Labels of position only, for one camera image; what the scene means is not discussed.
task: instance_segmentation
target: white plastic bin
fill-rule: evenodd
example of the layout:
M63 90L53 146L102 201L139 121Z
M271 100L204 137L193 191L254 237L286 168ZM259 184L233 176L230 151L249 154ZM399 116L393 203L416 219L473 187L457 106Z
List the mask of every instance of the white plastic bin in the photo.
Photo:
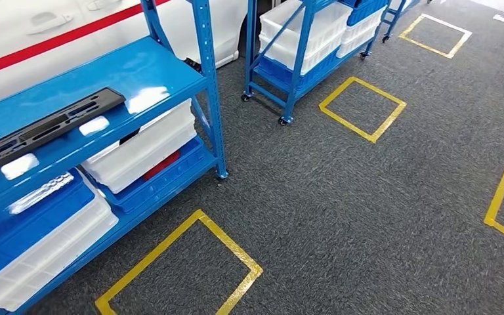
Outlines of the white plastic bin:
M378 26L379 23L381 22L381 15L385 10L387 10L387 7L379 9L377 12L372 13L359 23L347 27L343 34L343 43L351 41L352 39L358 37L361 34L365 34L367 30L373 29L374 26Z
M301 69L301 75L306 74L318 63L320 63L325 57L327 57L332 51L334 51L340 44L343 33L337 33L335 37L328 41L320 50L314 51L310 54L304 56L303 66ZM268 45L269 40L260 34L260 51ZM295 60L297 58L297 51L289 51L285 47L273 43L270 49L265 54L266 57L277 60L284 64L287 68L292 70L295 67Z
M341 44L341 47L337 51L337 58L342 58L346 56L348 53L357 49L360 45L365 43L368 39L371 39L375 35L375 30L377 29L377 25L372 26L372 28L365 30L364 33L356 36L353 39L349 39L347 42Z
M94 200L0 271L0 308L17 310L117 224L93 190Z
M191 100L175 106L140 128L139 134L119 145L103 149L82 163L82 167L114 194L196 136Z
M302 1L299 0L287 0L260 16L262 23L261 35L266 41L271 41L275 37L301 3ZM275 42L287 51L294 51L295 54L299 46L304 11L303 9L295 17ZM352 8L338 2L332 3L317 12L308 36L305 55L311 55L319 51L335 36L342 34L347 27L347 19L351 12Z

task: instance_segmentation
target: blue metal shelf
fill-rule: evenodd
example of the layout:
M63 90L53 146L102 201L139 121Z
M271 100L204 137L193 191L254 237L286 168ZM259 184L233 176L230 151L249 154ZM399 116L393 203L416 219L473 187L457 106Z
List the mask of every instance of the blue metal shelf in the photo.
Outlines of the blue metal shelf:
M367 40L365 43L362 45L358 46L355 50L352 52L348 53L342 58L337 58L335 57L335 53L330 54L326 58L329 59L329 64L325 65L325 62L322 61L320 62L321 64L324 64L323 69L318 71L318 75L313 77L308 84L300 87L299 89L296 90L295 94L297 95L297 100L302 98L306 93L310 92L317 84L322 82L325 78L327 78L330 74L333 73L338 67L341 66L344 62L346 62L350 57L354 56L355 54L358 54L362 48L364 48L370 41L373 41L374 37L371 39ZM266 73L261 67L256 66L254 67L254 73L259 75L262 79L267 81L269 84L273 85L274 87L278 88L279 90L285 92L285 93L290 93L291 91L291 86L289 85L288 82L281 80L278 77L274 77L273 75L270 75L269 73ZM261 91L262 94L268 93L268 91L262 91L264 90L262 87L260 87L258 84L252 82L252 87L258 91Z
M27 311L31 305L208 170L216 167L218 177L225 178L228 175L221 132L209 1L192 1L201 73L173 54L161 28L153 0L140 0L140 3L149 36L0 101L1 138L103 87L110 87L126 98L124 105L116 106L102 115L108 121L106 124L84 133L78 128L72 129L32 150L38 164L24 174L9 180L0 170L0 211L188 98L192 99L194 112L212 149L207 149L203 141L196 137L186 145L188 150L192 146L194 155L189 153L188 158L182 157L177 160L178 164L173 164L173 167L177 167L177 174L169 173L168 167L148 182L138 182L141 187L136 187L135 191L145 190L155 184L154 195L133 207L130 213L114 207L119 222L15 314ZM207 115L195 98L202 91L206 92ZM157 181L154 183L154 179L165 182L160 186ZM0 314L7 313L0 309Z
M328 56L328 58L333 58L334 60L330 60L328 63L325 63L324 60L320 62L323 65L323 68L314 67L309 71L317 71L315 75L312 75L308 78L308 82L301 83L301 72L293 71L292 78L290 82L287 82L276 75L271 75L268 72L264 71L261 67L258 67L259 62L262 58L266 58L265 52L269 50L272 46L273 42L277 40L277 38L281 35L281 33L288 27L291 21L299 15L301 10L304 10L304 16L302 21L302 27L300 32L300 39L297 49L297 55L295 58L295 64L293 69L302 69L303 61L305 57L306 44L308 42L308 36L310 35L310 28L312 26L312 22L314 21L314 15L326 7L327 5L335 2L332 0L301 0L303 3L299 6L299 8L289 17L289 20L285 22L282 26L282 29L272 38L272 41L264 48L264 51L261 53L257 53L255 46L255 34L256 34L256 20L254 18L247 19L247 50L246 50L246 70L245 70L245 87L242 95L242 100L248 101L252 97L252 91L256 90L262 93L264 96L275 102L277 105L283 108L283 114L281 118L279 118L279 122L282 125L286 125L293 121L292 112L295 103L304 96L309 90L311 90L314 86L319 84L323 79L333 73L343 62L346 62L351 56L355 55L360 51L360 49L366 46L366 50L361 53L361 57L365 58L370 54L371 47L375 38L377 37L379 28L378 26L375 35L367 42L360 45L353 52L347 54L342 58L336 58L334 54ZM384 12L382 14L381 19L383 20L385 16ZM248 0L248 16L256 16L257 15L257 1L256 0ZM266 82L278 88L287 94L287 99L282 100L257 83L254 82L254 75L258 75L262 77Z
M162 205L165 205L169 200L175 197L179 192L183 191L186 187L192 184L196 179L200 178L204 173L210 170L217 163L217 158L211 153L198 163L193 165L186 173L187 176L180 177L169 185L168 190L164 190L158 200L151 203L144 209L133 211L131 213L123 213L122 211L115 211L115 215L119 218L119 222L101 237L92 247L90 247L84 254L80 255L69 267L63 270L52 282L48 283L43 289L34 295L26 304L19 308L15 313L22 314L34 305L38 300L43 298L46 294L51 292L54 288L58 287L62 282L67 280L72 274L80 270L83 266L89 263L97 255L107 249L111 244L115 243L123 235L132 230L136 225L149 217L152 213L156 212Z
M117 106L103 115L109 121L104 130L84 136L74 129L35 149L32 154L39 165L12 180L0 171L0 209L206 86L204 76L152 38L144 37L0 101L1 138L103 87L111 87L127 99L125 106Z

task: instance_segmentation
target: black plastic part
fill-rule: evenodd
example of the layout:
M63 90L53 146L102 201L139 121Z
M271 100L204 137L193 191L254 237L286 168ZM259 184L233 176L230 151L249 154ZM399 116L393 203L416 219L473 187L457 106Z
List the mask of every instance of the black plastic part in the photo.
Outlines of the black plastic part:
M0 139L0 167L125 102L105 87Z
M192 69L194 69L195 71L201 73L201 64L197 63L196 61L194 61L190 58L187 58L187 59L184 59L184 63L191 66Z

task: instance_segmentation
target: yellow floor tape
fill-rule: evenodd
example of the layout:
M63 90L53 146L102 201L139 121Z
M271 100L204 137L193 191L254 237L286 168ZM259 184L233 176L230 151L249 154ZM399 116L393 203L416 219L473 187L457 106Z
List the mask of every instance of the yellow floor tape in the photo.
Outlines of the yellow floor tape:
M332 112L331 110L329 110L327 108L327 105L329 105L329 103L331 103L333 100L335 100L335 98L339 94L341 94L353 82L357 82L357 83L361 84L363 87L367 87L368 89L376 92L377 94L379 94L385 98L388 98L388 99L392 100L393 102L397 103L397 107L393 110L391 115L389 115L389 117L387 117L386 120L372 134L368 134L367 132L365 132L362 129L358 128L357 126L351 124L350 122L343 119L342 117L340 117L339 115L337 115L336 113ZM320 103L320 110L323 113L325 113L326 115L328 115L329 117L338 121L341 125L344 125L345 127L349 128L350 130L354 131L355 133L358 133L361 137L365 138L366 140L368 140L372 143L375 143L377 141L377 139L379 137L381 137L381 135L387 130L387 128L391 125L391 123L393 123L393 121L397 118L397 116L399 116L399 114L401 114L401 112L403 111L403 109L405 108L406 105L407 105L407 103L403 102L402 100L396 98L395 96L393 96L387 92L384 92L384 91L378 89L377 87L371 85L370 83L368 83L364 80L358 79L357 77L350 77L345 82L343 82L343 84L339 85L339 87L337 87L335 91L333 91L328 97L325 98L325 100L323 100Z
M95 301L97 309L103 315L116 314L111 308L109 301L115 297L124 287L136 278L144 269L149 266L157 257L164 252L182 233L184 233L196 221L201 221L225 246L227 246L241 262L243 262L250 272L242 280L235 291L217 310L217 314L228 314L236 303L243 297L246 291L252 286L254 281L262 274L262 268L231 238L217 226L205 213L199 209L186 219L178 228L176 228L167 238L145 256L136 266L128 271L117 283L115 283L105 294Z
M490 202L490 207L488 208L488 212L486 213L486 217L484 217L484 223L489 226L493 226L498 229L501 233L504 234L504 226L495 221L495 217L499 212L499 208L501 207L501 202L503 202L504 198L504 172L499 184L497 185L497 190L495 191L495 195L493 195L492 202Z
M429 20L432 20L434 22L438 22L439 24L441 25L445 25L449 28L452 28L454 30L457 30L461 33L463 33L463 36L461 37L461 39L455 44L455 46L453 46L453 49L450 51L450 52L442 52L442 51L439 51L435 48L432 48L428 45L425 45L425 44L422 44L418 41L415 41L414 39L411 39L409 37L407 37L408 33L410 33L414 27L416 27L416 25L418 25L418 23L420 23L422 20L424 20L425 18L429 19ZM419 16L416 20L414 20L414 22L412 22L412 24L409 25L408 28L406 28L406 30L404 30L401 35L399 35L399 38L402 38L406 41L409 41L415 45L418 45L424 49L428 49L429 51L433 51L434 53L436 54L439 54L439 55L442 55L443 57L446 57L446 58L453 58L453 56L455 56L455 54L457 53L457 51L459 51L459 49L461 48L461 46L463 46L463 44L469 39L469 37L472 35L473 33L471 31L467 31L463 28L460 28L458 26L454 26L453 24L449 24L445 21L442 21L440 20L439 18L435 18L433 16L429 16L427 14L422 14L421 16Z

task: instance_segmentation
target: storage bin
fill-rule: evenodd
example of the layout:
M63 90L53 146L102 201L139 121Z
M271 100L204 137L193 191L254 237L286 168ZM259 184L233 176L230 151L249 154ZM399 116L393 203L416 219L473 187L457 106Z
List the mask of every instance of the storage bin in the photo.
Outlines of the storage bin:
M299 0L287 0L267 13L262 14L260 16L262 23L261 35L264 37L264 40L271 41L300 5L301 2ZM331 41L336 35L342 33L347 26L347 18L351 12L352 9L350 7L338 2L332 3L318 11L314 16L310 29L305 55L310 55L320 50L328 41ZM303 19L304 9L289 23L275 43L284 47L287 51L294 51L296 54Z
M353 26L359 23L363 19L370 16L372 13L378 11L379 9L386 7L388 0L362 0L358 7L352 10L346 24L348 26Z
M335 37L328 41L319 50L314 51L310 54L304 56L303 66L301 69L301 75L305 75L313 67L315 67L319 62L321 62L325 57L327 57L332 51L334 51L340 44L343 38L343 32L335 34ZM269 39L265 38L260 34L260 51L263 51L269 43ZM295 60L297 58L297 51L287 50L285 47L273 43L270 49L266 52L263 58L271 58L277 60L289 70L295 67Z
M80 174L72 169L0 211L0 270L93 198Z
M142 126L127 142L116 142L90 157L82 167L114 194L120 192L196 136L190 105L191 100L185 100Z
M105 198L124 213L130 213L137 207L146 208L166 194L167 185L184 175L209 153L198 136L182 146L179 152L180 157L164 170L148 180L139 178L118 194L114 194L104 185L99 183L96 185L104 193Z
M339 0L339 2L342 2L348 6L350 6L351 8L356 8L358 7L362 1L364 0Z
M330 69L337 61L336 53L339 48L334 49L327 57L322 59L315 67L308 71L304 75L299 76L299 82L297 84L297 89L301 90L303 87L307 86L310 82L316 80L316 78L324 75L328 69ZM278 80L282 81L290 89L291 82L293 79L293 71L287 68L281 62L273 60L270 58L261 58L258 63L258 67L262 74L269 75L270 77L276 77Z
M383 7L378 11L372 13L368 17L364 18L359 23L347 27L343 34L343 43L346 43L347 41L354 39L360 34L365 33L366 30L371 30L374 26L378 26L381 23L381 16L383 14L383 11L385 11L386 9L387 7Z
M0 270L0 308L17 310L118 222L95 189L92 196L92 201Z
M372 26L372 28L365 30L364 33L356 36L353 39L349 39L348 41L341 44L339 51L337 51L337 58L342 58L358 47L364 45L367 41L369 41L375 35L375 30L377 29L379 24Z

